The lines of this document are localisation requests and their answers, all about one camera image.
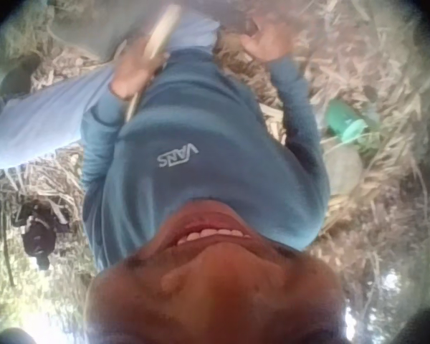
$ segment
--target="mouth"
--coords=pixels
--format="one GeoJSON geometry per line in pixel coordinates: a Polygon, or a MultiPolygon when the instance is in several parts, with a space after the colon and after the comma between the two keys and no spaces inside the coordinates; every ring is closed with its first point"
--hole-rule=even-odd
{"type": "Polygon", "coordinates": [[[235,229],[235,230],[230,230],[230,229],[214,229],[214,228],[209,228],[209,229],[203,229],[202,231],[193,231],[188,235],[184,235],[183,237],[181,237],[178,241],[177,241],[177,245],[176,246],[180,246],[182,244],[185,244],[186,242],[194,242],[196,240],[200,240],[203,238],[208,238],[208,237],[214,237],[214,236],[226,236],[226,237],[236,237],[236,238],[245,238],[245,239],[251,239],[252,237],[248,234],[244,234],[241,231],[235,229]]]}
{"type": "Polygon", "coordinates": [[[179,219],[172,227],[164,234],[165,239],[161,242],[158,251],[208,240],[226,239],[248,242],[258,239],[259,236],[232,216],[219,212],[205,212],[198,216],[188,215],[179,219]]]}

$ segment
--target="rock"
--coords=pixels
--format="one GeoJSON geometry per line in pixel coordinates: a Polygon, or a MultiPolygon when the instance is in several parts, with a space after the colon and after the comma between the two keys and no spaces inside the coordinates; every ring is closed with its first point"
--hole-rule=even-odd
{"type": "Polygon", "coordinates": [[[330,178],[331,195],[348,195],[360,183],[363,162],[353,145],[327,145],[324,161],[330,178]]]}

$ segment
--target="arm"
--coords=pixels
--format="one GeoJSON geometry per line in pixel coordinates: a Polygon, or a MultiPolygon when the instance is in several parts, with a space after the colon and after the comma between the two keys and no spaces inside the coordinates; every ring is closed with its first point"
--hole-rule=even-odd
{"type": "Polygon", "coordinates": [[[320,150],[320,134],[308,100],[308,86],[289,56],[268,63],[272,84],[283,102],[285,145],[316,178],[324,178],[326,170],[320,150]]]}
{"type": "Polygon", "coordinates": [[[83,117],[81,139],[85,158],[81,182],[85,190],[107,175],[115,141],[124,123],[123,113],[123,102],[107,91],[83,117]]]}
{"type": "Polygon", "coordinates": [[[110,90],[85,113],[81,127],[85,161],[82,185],[87,191],[95,182],[103,180],[113,161],[115,141],[124,124],[125,104],[135,93],[142,93],[165,57],[153,59],[143,56],[146,39],[139,39],[118,64],[110,90]]]}
{"type": "Polygon", "coordinates": [[[322,199],[328,200],[329,186],[320,151],[320,136],[308,100],[306,81],[291,61],[290,28],[281,22],[254,18],[258,32],[241,36],[241,43],[250,55],[268,66],[271,80],[284,105],[284,126],[287,148],[309,174],[322,199]]]}

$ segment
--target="vans logo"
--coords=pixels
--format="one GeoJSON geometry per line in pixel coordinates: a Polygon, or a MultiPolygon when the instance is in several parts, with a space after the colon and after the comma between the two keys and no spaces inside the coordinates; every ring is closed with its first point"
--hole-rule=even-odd
{"type": "Polygon", "coordinates": [[[199,153],[192,143],[184,145],[182,149],[174,149],[170,152],[164,153],[158,157],[159,167],[172,167],[175,165],[181,165],[187,163],[191,154],[199,153]]]}

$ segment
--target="wooden stick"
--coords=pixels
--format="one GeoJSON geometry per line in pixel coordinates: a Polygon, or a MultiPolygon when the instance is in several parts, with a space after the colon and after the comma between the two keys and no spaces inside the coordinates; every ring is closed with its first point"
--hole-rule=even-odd
{"type": "MultiPolygon", "coordinates": [[[[171,36],[172,31],[177,26],[180,17],[181,7],[179,5],[171,4],[167,7],[166,12],[164,12],[163,16],[159,19],[145,47],[143,53],[145,57],[153,59],[161,52],[171,36]]],[[[134,116],[139,100],[139,94],[135,93],[133,99],[129,103],[128,111],[126,112],[126,122],[129,122],[134,116]]]]}

